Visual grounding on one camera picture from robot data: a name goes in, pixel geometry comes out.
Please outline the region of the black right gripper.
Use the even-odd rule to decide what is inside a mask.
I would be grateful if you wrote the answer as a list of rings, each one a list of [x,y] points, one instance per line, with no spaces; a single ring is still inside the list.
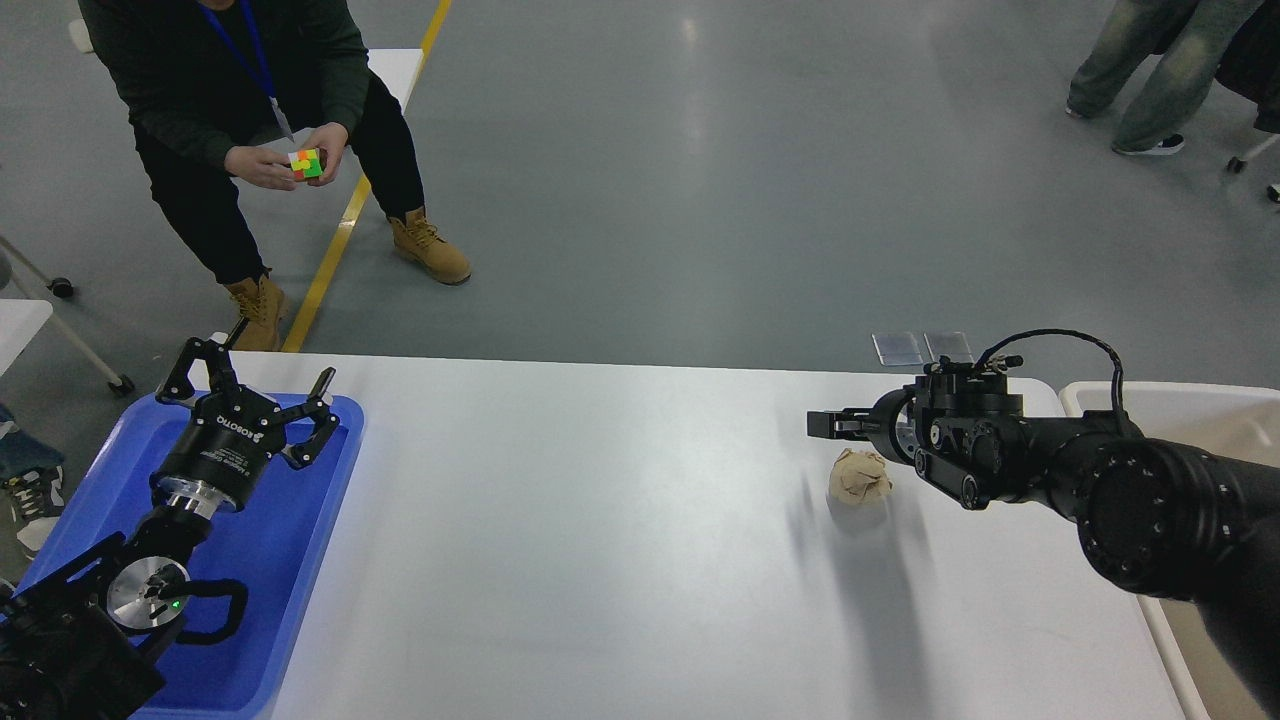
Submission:
[[[895,389],[883,395],[872,409],[844,407],[833,411],[808,411],[806,436],[819,439],[869,441],[886,460],[913,466],[916,432],[911,416],[914,392]]]

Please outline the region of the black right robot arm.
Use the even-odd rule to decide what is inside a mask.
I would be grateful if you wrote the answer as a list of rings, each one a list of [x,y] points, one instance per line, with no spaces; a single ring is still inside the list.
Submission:
[[[1018,355],[941,356],[870,407],[810,411],[806,433],[867,442],[963,507],[1037,502],[1076,527],[1089,565],[1133,594],[1194,603],[1260,707],[1279,706],[1277,469],[1146,437],[1123,402],[1033,418],[1009,389]]]

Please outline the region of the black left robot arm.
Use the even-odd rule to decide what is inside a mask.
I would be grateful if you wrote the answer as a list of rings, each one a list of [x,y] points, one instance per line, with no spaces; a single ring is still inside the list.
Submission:
[[[271,460],[316,461],[340,424],[326,400],[335,373],[285,407],[238,380],[224,343],[186,342],[155,398],[189,420],[148,477],[150,511],[3,603],[5,719],[129,717],[164,688],[170,647],[239,630],[250,588],[193,577],[193,553],[218,512],[244,510]]]

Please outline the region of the person's right hand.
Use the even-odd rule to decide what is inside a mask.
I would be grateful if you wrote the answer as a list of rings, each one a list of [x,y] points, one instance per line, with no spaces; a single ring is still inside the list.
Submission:
[[[293,191],[297,186],[287,155],[259,146],[234,146],[223,159],[228,174],[265,190]]]

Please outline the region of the person's left hand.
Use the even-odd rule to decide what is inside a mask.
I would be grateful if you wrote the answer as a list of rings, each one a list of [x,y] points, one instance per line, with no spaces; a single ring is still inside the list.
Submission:
[[[300,150],[316,150],[323,165],[323,173],[319,177],[307,178],[306,184],[323,187],[335,179],[348,141],[348,129],[337,122],[330,122],[312,129],[300,146]]]

